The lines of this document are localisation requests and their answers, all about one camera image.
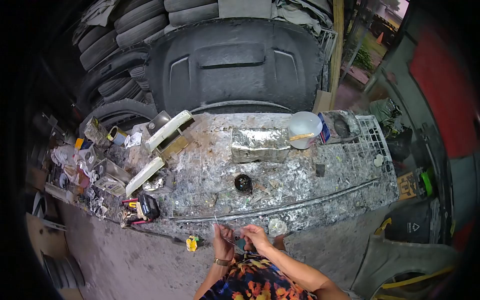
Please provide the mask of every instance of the hand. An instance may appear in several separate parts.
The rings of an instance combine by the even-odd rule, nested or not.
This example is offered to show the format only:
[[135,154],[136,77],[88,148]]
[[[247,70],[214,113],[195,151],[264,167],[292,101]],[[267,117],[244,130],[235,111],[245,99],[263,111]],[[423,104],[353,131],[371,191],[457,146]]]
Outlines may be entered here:
[[216,223],[214,223],[213,226],[215,228],[215,238],[213,240],[215,258],[224,261],[231,261],[235,254],[235,249],[233,247],[233,244],[235,244],[233,241],[233,230]]
[[245,238],[245,243],[253,244],[257,248],[258,254],[265,256],[268,249],[272,248],[273,245],[268,240],[265,230],[260,226],[253,224],[244,226],[240,228],[240,238]]

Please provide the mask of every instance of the tree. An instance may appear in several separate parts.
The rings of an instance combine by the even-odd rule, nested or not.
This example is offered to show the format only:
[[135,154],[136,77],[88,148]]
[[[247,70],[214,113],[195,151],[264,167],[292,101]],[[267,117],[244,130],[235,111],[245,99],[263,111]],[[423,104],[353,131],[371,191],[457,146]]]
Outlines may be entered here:
[[382,0],[382,2],[396,12],[400,10],[400,8],[398,7],[400,5],[399,0]]

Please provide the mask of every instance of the wooden stick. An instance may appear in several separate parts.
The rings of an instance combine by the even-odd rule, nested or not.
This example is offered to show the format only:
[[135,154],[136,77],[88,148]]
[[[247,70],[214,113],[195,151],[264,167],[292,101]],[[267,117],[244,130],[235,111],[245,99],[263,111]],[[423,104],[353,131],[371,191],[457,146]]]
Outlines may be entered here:
[[312,137],[312,136],[313,136],[313,132],[305,133],[305,134],[298,134],[298,135],[292,136],[290,138],[290,141],[296,141],[296,140],[299,140],[299,139],[304,139],[306,137]]
[[342,62],[342,45],[343,45],[343,1],[333,0],[333,30],[337,31],[335,47],[331,59],[331,85],[330,92],[332,100],[330,101],[330,110],[334,109],[336,89],[340,79],[340,67]]

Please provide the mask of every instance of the person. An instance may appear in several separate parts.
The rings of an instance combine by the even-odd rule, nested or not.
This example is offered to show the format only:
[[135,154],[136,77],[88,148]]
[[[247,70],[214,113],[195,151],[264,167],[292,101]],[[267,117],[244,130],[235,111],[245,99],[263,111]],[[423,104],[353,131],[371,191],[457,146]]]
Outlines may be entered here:
[[245,254],[239,255],[233,231],[224,225],[214,227],[214,263],[194,300],[351,299],[320,271],[288,256],[284,235],[272,245],[262,227],[242,227]]

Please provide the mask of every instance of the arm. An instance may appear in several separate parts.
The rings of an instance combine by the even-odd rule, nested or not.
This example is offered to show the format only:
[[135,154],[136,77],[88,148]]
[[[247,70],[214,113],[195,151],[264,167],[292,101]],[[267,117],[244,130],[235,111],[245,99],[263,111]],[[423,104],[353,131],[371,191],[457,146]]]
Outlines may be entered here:
[[[215,250],[215,258],[220,260],[231,262],[235,249],[232,244],[226,240],[233,241],[233,230],[223,225],[214,224],[215,238],[213,240],[213,248]],[[228,272],[228,266],[222,266],[219,264],[212,264],[210,271],[208,271],[207,277],[200,285],[193,300],[199,300],[203,295],[214,285],[217,281]]]
[[254,244],[260,255],[265,256],[291,280],[307,291],[313,292],[319,299],[349,299],[348,295],[322,272],[291,258],[273,247],[268,241],[263,228],[248,225],[242,228],[242,235],[245,237],[246,242]]
[[200,285],[198,291],[195,293],[193,300],[199,300],[217,281],[219,281],[223,275],[228,271],[227,266],[219,264],[212,264],[205,281]]

